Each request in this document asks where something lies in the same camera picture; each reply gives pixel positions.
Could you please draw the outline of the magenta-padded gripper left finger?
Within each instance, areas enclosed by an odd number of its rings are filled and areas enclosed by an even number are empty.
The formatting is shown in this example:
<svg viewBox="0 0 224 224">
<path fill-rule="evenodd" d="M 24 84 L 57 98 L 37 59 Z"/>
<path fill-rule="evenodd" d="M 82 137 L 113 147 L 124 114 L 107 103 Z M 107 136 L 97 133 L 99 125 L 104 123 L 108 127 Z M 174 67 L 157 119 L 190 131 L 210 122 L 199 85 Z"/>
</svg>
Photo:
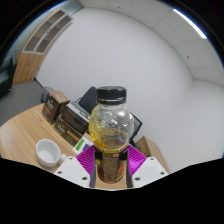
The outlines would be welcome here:
<svg viewBox="0 0 224 224">
<path fill-rule="evenodd" d="M 67 157 L 54 174 L 81 187 L 94 188 L 96 183 L 94 146 L 88 147 L 76 157 Z"/>
</svg>

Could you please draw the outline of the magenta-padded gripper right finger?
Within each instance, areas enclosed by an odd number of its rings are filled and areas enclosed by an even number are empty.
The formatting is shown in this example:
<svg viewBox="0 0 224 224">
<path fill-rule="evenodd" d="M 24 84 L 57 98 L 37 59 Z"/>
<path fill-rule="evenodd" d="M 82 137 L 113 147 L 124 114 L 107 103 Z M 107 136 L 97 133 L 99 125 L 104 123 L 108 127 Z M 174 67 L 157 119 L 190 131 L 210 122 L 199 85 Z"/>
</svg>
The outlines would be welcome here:
<svg viewBox="0 0 224 224">
<path fill-rule="evenodd" d="M 128 146 L 126 153 L 128 188 L 140 188 L 168 175 L 155 157 L 147 157 L 133 146 Z"/>
</svg>

